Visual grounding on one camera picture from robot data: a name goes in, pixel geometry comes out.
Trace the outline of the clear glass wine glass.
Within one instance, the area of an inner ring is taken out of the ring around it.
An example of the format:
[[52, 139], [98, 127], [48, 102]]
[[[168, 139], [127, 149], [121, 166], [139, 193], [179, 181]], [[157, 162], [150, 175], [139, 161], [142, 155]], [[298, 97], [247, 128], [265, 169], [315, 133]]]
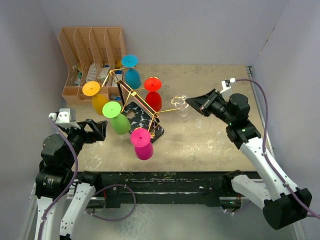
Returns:
[[180, 120], [186, 123], [189, 120], [189, 104], [186, 102], [186, 95], [177, 96], [174, 98], [174, 106], [177, 109]]

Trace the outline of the pink plastic wine glass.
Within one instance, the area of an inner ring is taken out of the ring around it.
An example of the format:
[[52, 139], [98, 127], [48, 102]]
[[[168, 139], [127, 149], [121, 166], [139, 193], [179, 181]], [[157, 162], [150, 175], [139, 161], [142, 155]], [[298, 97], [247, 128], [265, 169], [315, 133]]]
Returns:
[[154, 149], [151, 143], [151, 134], [147, 129], [138, 127], [130, 135], [134, 152], [138, 159], [146, 161], [153, 156]]

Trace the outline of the red plastic wine glass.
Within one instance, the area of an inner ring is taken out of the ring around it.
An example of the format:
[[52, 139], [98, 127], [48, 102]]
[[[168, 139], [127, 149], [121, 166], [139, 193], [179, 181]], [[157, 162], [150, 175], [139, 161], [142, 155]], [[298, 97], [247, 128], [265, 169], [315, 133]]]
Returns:
[[148, 91], [145, 102], [155, 111], [158, 112], [162, 108], [162, 97], [158, 90], [162, 87], [159, 78], [152, 76], [145, 80], [144, 88]]

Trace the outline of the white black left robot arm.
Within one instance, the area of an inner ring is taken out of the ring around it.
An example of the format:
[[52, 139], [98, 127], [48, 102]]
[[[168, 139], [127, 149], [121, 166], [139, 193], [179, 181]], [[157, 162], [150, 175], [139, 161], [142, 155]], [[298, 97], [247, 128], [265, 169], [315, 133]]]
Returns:
[[61, 129], [42, 143], [39, 173], [35, 179], [37, 240], [73, 240], [90, 199], [103, 191], [101, 174], [78, 173], [78, 155], [84, 144], [103, 142], [107, 121], [86, 119], [77, 127]]

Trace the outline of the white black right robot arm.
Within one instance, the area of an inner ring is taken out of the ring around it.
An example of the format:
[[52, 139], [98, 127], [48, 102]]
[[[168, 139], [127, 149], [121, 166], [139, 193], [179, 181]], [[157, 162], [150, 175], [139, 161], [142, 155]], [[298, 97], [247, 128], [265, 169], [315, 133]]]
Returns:
[[307, 188], [298, 187], [268, 151], [266, 141], [249, 120], [250, 105], [245, 95], [233, 93], [225, 100], [213, 89], [185, 101], [201, 115], [214, 115], [227, 124], [229, 140], [249, 159], [265, 184], [262, 187], [235, 170], [228, 173], [222, 183], [226, 195], [239, 193], [247, 197], [262, 210], [265, 220], [275, 230], [307, 217], [306, 208], [311, 204], [312, 194]]

